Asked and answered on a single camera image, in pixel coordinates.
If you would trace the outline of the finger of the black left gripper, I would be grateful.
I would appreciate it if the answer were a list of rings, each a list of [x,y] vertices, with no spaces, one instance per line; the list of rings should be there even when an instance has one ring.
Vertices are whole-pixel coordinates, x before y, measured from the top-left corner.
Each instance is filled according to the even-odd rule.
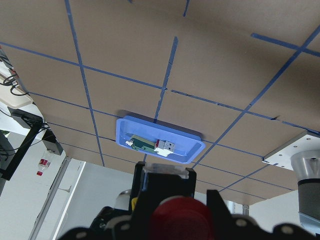
[[[133,196],[150,192],[154,198],[173,196],[194,197],[197,173],[181,165],[147,163],[135,164],[133,175]]]

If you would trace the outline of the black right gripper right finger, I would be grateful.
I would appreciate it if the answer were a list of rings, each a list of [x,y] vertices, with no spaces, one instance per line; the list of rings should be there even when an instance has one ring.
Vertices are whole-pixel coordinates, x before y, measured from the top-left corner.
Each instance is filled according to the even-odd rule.
[[[217,190],[206,191],[206,206],[211,214],[211,230],[214,240],[235,240],[238,233],[236,218],[228,210]]]

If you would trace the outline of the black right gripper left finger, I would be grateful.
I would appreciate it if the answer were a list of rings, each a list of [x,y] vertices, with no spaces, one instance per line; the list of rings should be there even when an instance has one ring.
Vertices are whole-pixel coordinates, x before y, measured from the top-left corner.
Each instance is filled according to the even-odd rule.
[[[132,211],[115,209],[109,221],[113,240],[146,240],[149,235],[151,215],[160,203],[160,174],[146,173]]]

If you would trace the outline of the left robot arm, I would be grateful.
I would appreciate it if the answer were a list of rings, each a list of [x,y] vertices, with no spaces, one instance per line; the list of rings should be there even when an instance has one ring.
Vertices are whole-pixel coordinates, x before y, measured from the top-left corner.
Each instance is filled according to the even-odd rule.
[[[312,233],[320,232],[320,150],[290,154],[288,159],[297,177],[299,221]],[[168,164],[139,162],[135,166],[130,200],[148,192],[148,200],[157,206],[173,196],[194,197],[196,172]]]

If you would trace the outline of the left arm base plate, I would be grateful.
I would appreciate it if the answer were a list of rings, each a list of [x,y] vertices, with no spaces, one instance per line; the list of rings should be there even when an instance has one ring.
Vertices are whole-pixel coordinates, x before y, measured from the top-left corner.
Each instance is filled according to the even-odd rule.
[[[265,155],[262,162],[292,171],[291,157],[293,155],[319,149],[320,135],[305,130]]]

